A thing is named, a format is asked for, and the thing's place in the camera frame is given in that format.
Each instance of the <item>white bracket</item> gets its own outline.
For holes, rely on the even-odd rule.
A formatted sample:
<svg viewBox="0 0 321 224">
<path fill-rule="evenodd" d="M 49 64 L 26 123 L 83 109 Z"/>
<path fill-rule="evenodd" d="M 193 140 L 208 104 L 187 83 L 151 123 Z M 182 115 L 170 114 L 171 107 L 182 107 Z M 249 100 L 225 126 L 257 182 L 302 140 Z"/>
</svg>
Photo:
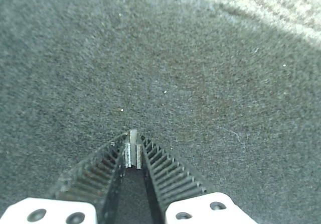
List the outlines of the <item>white bracket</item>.
<svg viewBox="0 0 321 224">
<path fill-rule="evenodd" d="M 165 219 L 165 224 L 257 224 L 219 192 L 173 202 Z"/>
<path fill-rule="evenodd" d="M 27 198 L 7 208 L 0 224 L 97 224 L 92 204 Z"/>
</svg>

